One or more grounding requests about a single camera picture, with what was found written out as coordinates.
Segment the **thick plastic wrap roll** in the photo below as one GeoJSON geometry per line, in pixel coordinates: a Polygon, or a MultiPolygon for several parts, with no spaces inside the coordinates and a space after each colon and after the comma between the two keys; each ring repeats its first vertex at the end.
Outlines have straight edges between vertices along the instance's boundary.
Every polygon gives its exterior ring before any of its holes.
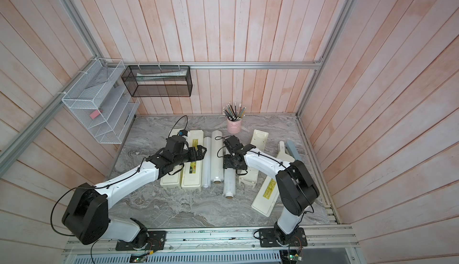
{"type": "Polygon", "coordinates": [[[210,178],[213,183],[222,183],[224,181],[223,147],[222,132],[219,130],[213,131],[211,137],[210,167],[210,178]]]}

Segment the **cream dispenser lid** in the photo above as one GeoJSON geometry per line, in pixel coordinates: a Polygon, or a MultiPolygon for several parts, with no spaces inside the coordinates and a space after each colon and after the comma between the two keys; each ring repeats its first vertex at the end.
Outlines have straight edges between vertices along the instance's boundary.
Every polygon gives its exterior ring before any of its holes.
{"type": "MultiPolygon", "coordinates": [[[[284,141],[279,142],[279,152],[277,154],[277,158],[287,162],[295,161],[294,157],[287,153],[284,141]]],[[[270,177],[266,177],[251,207],[265,217],[269,217],[275,207],[279,195],[280,193],[276,181],[270,177]]]]}

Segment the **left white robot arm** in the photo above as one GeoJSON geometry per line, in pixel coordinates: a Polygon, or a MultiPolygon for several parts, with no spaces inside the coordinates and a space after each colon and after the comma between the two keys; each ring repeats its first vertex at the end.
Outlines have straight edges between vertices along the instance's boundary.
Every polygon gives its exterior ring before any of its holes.
{"type": "Polygon", "coordinates": [[[171,174],[176,166],[204,159],[207,149],[189,146],[186,137],[172,136],[165,147],[148,156],[137,167],[94,186],[84,183],[75,188],[62,223],[82,244],[100,239],[124,241],[136,250],[148,243],[148,230],[140,221],[111,219],[109,210],[137,189],[171,174]]]}

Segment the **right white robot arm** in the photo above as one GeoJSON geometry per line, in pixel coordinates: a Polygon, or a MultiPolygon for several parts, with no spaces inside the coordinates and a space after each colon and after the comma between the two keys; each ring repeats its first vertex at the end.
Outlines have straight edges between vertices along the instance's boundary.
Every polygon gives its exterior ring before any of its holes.
{"type": "Polygon", "coordinates": [[[228,153],[223,156],[223,168],[247,170],[257,169],[276,181],[280,199],[284,206],[281,216],[273,228],[256,231],[261,247],[306,246],[301,240],[304,230],[300,223],[307,213],[314,213],[313,204],[320,196],[319,189],[300,161],[282,161],[257,149],[255,145],[243,145],[236,136],[224,137],[223,144],[228,153]]]}

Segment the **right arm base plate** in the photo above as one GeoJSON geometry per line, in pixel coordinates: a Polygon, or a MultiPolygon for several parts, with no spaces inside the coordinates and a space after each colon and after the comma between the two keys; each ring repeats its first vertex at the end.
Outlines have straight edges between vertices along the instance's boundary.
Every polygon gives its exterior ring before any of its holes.
{"type": "Polygon", "coordinates": [[[261,247],[307,247],[306,234],[303,228],[297,227],[290,234],[284,234],[280,228],[261,228],[254,233],[261,247]]]}

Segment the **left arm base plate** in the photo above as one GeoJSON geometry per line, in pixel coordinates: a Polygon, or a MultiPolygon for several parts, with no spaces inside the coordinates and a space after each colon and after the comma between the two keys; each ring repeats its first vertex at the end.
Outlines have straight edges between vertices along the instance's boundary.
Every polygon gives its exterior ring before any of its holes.
{"type": "Polygon", "coordinates": [[[116,251],[159,251],[164,249],[166,231],[141,231],[131,242],[117,241],[116,251]]]}

